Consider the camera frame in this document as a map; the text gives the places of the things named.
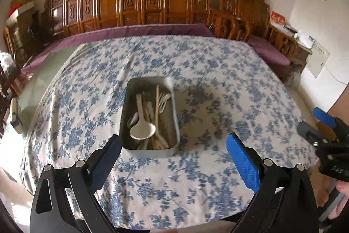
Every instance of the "blue floral tablecloth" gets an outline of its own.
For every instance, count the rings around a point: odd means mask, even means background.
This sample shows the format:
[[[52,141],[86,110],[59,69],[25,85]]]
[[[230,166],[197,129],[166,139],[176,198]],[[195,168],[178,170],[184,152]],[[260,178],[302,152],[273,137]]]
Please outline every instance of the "blue floral tablecloth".
[[[244,210],[253,192],[227,154],[232,131],[279,166],[315,163],[313,147],[296,132],[300,110],[247,44],[138,36],[82,45],[60,69],[29,128],[21,167],[27,189],[35,191],[46,164],[71,167],[118,134],[127,82],[143,75],[175,80],[181,141],[166,159],[121,153],[95,194],[113,225],[179,228]]]

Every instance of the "screw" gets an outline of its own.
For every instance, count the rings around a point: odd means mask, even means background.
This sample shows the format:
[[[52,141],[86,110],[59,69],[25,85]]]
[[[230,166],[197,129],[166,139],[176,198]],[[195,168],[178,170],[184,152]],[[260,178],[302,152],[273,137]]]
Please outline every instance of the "screw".
[[[85,165],[85,161],[84,160],[79,160],[75,163],[75,166],[76,167],[82,167]]]
[[[297,169],[298,169],[299,171],[304,171],[304,170],[305,170],[305,167],[304,167],[302,164],[298,164],[298,165],[297,165]]]
[[[272,162],[270,159],[265,159],[265,160],[263,161],[263,163],[264,163],[264,165],[266,165],[266,166],[271,166],[271,165],[273,165],[273,162]]]
[[[44,171],[50,171],[50,170],[51,170],[51,165],[50,164],[45,165]]]

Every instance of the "plastic bag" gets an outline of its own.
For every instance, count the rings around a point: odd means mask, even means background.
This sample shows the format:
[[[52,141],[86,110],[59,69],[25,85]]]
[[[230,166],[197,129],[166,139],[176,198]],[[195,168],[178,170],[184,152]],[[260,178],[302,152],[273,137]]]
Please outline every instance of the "plastic bag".
[[[7,78],[16,70],[16,64],[8,53],[0,52],[1,67]]]
[[[301,73],[299,72],[298,67],[291,63],[291,71],[289,76],[287,77],[284,85],[287,87],[297,88],[301,83]]]

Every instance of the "cable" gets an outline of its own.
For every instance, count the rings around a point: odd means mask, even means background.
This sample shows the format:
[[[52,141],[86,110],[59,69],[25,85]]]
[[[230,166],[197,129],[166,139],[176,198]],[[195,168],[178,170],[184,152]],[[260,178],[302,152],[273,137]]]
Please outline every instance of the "cable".
[[[326,67],[326,69],[328,70],[329,74],[332,75],[332,77],[333,77],[336,81],[338,81],[339,83],[342,83],[342,84],[344,84],[344,85],[348,85],[348,83],[344,83],[344,82],[338,80],[337,78],[335,78],[335,77],[333,76],[333,74],[331,73],[331,71],[329,71],[329,69],[328,69],[328,67],[327,67],[326,65],[325,65],[325,67]]]

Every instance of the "purple seat cushion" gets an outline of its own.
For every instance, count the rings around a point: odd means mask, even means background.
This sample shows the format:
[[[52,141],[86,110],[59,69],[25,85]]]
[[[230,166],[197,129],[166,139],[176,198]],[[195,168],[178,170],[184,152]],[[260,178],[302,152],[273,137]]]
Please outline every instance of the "purple seat cushion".
[[[202,37],[216,37],[205,24],[151,24],[106,28],[86,32],[50,43],[26,67],[21,69],[24,74],[35,72],[45,58],[53,52],[66,47],[77,47],[81,44],[104,39],[122,38],[144,35],[188,35]]]
[[[275,49],[266,39],[251,35],[247,43],[267,64],[290,65],[289,59]]]

